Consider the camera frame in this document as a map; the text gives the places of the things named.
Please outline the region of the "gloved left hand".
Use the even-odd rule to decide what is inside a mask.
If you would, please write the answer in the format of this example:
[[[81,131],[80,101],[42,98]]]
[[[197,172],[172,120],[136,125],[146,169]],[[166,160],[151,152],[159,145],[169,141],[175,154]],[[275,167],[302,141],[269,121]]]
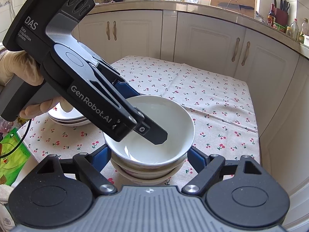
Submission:
[[[14,121],[31,119],[60,104],[65,112],[73,106],[44,81],[37,62],[25,51],[1,46],[1,117]]]

